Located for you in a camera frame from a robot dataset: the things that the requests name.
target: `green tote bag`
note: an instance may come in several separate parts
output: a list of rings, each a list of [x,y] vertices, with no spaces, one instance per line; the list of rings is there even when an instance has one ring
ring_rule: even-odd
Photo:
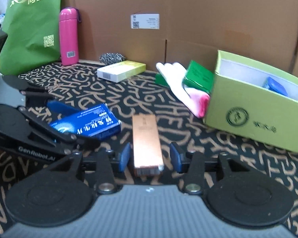
[[[58,15],[61,0],[10,0],[2,30],[0,73],[19,75],[60,57]]]

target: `pink thermos bottle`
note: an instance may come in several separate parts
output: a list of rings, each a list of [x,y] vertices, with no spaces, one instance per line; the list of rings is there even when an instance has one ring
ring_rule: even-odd
[[[63,9],[59,21],[62,65],[78,63],[77,22],[81,22],[78,10]]]

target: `barcode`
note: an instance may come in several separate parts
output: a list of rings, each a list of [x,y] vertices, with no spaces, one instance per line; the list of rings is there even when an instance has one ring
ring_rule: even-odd
[[[103,78],[107,80],[111,80],[111,75],[109,73],[103,72]]]
[[[133,28],[139,28],[139,21],[133,21]]]
[[[75,57],[75,51],[70,51],[66,53],[67,58]]]
[[[161,173],[159,168],[142,168],[137,169],[136,171],[138,176],[155,176]]]

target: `blue item in box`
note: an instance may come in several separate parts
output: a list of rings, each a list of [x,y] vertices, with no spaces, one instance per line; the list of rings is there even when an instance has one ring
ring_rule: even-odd
[[[87,110],[64,117],[50,124],[59,132],[72,132],[93,136],[104,140],[121,131],[121,122],[109,110],[106,104],[100,104]]]
[[[267,80],[265,81],[263,88],[266,88],[268,90],[274,91],[280,95],[284,95],[288,97],[287,91],[284,88],[282,84],[279,82],[275,81],[273,78],[268,77]]]

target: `orange box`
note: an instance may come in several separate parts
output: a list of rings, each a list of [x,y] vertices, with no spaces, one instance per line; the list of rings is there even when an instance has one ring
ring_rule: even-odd
[[[133,115],[133,144],[135,175],[159,175],[164,163],[154,114]]]

